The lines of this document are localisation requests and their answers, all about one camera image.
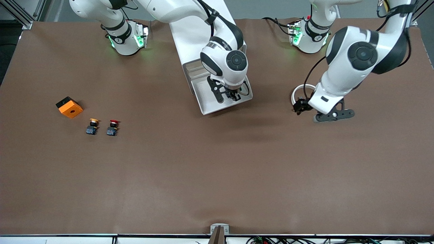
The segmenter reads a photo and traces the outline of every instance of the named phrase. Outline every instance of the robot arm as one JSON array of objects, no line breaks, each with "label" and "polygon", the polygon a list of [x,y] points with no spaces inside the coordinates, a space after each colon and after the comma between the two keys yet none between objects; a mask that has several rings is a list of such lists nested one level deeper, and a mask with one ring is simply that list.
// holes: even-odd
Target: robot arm
[{"label": "robot arm", "polygon": [[[215,34],[200,53],[202,64],[211,73],[212,82],[218,82],[230,93],[229,97],[239,100],[237,93],[246,78],[248,61],[246,55],[239,51],[244,39],[235,24],[227,21],[202,0],[137,1],[161,22],[171,23],[188,16],[197,16],[206,23],[213,24]],[[101,22],[118,53],[132,55],[144,47],[147,28],[125,20],[119,10],[127,4],[126,0],[69,0],[69,4],[80,17]],[[204,8],[211,12],[210,17]]]},{"label": "robot arm", "polygon": [[175,22],[188,16],[197,16],[208,24],[213,23],[214,36],[202,49],[200,58],[204,68],[211,73],[211,80],[219,82],[232,93],[244,83],[248,61],[239,51],[244,39],[241,30],[223,18],[202,0],[138,0],[157,20]]},{"label": "robot arm", "polygon": [[119,54],[133,55],[145,46],[148,29],[126,20],[119,10],[126,0],[69,0],[69,4],[78,16],[99,21]]},{"label": "robot arm", "polygon": [[385,33],[354,26],[336,32],[326,51],[329,69],[316,85],[308,105],[327,115],[369,73],[383,74],[400,66],[407,50],[414,7],[411,0],[391,2]]},{"label": "robot arm", "polygon": [[294,34],[291,43],[305,53],[316,53],[329,36],[329,30],[336,19],[335,5],[359,3],[362,0],[309,0],[312,8],[310,18],[302,19],[289,30]]}]

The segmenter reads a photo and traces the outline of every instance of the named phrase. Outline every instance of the orange box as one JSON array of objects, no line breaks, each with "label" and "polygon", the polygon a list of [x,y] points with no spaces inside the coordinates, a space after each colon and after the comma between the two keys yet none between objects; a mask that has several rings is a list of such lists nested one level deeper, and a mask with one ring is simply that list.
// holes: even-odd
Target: orange box
[{"label": "orange box", "polygon": [[83,109],[70,97],[65,97],[62,101],[56,103],[56,107],[66,117],[72,119],[79,113],[83,112]]}]

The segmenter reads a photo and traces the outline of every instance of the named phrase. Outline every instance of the brown table surface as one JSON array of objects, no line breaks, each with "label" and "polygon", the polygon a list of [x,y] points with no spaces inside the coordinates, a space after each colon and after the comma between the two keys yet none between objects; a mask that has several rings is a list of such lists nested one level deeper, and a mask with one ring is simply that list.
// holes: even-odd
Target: brown table surface
[{"label": "brown table surface", "polygon": [[[405,66],[345,97],[354,118],[315,124],[289,93],[325,49],[303,54],[269,21],[236,22],[253,100],[208,116],[167,24],[128,57],[99,23],[24,31],[0,89],[0,234],[198,234],[216,222],[237,234],[432,234],[434,72],[419,29]],[[66,96],[84,108],[74,119],[55,106]]]}]

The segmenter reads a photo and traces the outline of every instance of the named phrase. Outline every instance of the metal frame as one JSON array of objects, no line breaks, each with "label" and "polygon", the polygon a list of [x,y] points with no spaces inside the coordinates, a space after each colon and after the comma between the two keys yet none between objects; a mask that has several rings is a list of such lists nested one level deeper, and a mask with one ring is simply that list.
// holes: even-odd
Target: metal frame
[{"label": "metal frame", "polygon": [[0,4],[23,25],[23,29],[29,30],[32,28],[32,23],[35,19],[14,0],[0,0]]},{"label": "metal frame", "polygon": [[47,3],[47,0],[39,0],[38,5],[36,6],[35,12],[33,13],[33,17],[35,20],[39,21],[41,20],[41,13],[44,9],[45,5]]}]

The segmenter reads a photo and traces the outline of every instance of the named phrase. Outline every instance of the green led light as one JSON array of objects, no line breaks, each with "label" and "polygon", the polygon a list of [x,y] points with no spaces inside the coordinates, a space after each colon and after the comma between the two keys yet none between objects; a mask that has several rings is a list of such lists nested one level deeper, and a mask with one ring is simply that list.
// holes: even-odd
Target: green led light
[{"label": "green led light", "polygon": [[327,33],[327,35],[325,36],[325,38],[324,38],[324,42],[322,43],[322,45],[325,45],[326,44],[326,42],[327,42],[327,37],[329,36],[329,34]]},{"label": "green led light", "polygon": [[294,37],[294,41],[293,44],[294,45],[298,45],[300,43],[300,38],[303,36],[302,32],[299,32],[295,37]]},{"label": "green led light", "polygon": [[112,41],[112,38],[109,36],[109,38],[108,38],[109,40],[110,40],[110,42],[112,43],[112,47],[113,48],[115,48],[115,44],[113,43],[113,41]]},{"label": "green led light", "polygon": [[137,42],[137,46],[138,47],[143,47],[143,38],[141,38],[140,36],[134,36],[135,37],[135,40],[136,40],[136,42]]}]

